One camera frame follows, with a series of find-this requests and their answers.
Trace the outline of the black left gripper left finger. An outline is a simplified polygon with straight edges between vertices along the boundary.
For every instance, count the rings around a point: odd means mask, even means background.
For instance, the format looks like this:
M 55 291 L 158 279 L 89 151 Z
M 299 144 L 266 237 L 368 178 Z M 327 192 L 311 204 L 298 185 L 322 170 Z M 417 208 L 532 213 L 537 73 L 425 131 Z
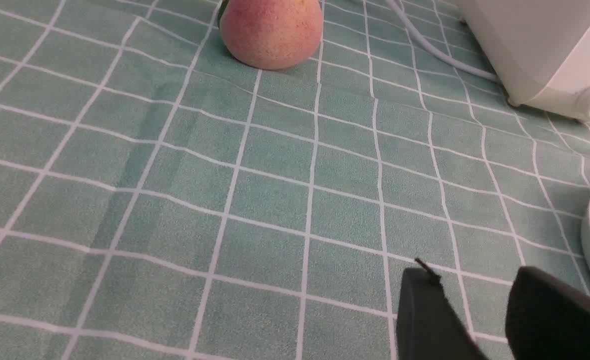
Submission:
M 399 359 L 486 360 L 446 297 L 441 276 L 423 260 L 402 273 L 396 339 Z

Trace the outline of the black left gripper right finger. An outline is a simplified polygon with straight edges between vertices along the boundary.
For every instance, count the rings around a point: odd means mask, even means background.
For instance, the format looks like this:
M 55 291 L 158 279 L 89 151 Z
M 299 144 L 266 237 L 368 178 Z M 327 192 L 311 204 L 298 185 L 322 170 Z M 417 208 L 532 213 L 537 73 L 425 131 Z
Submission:
M 590 297 L 522 266 L 509 292 L 505 335 L 516 360 L 590 360 Z

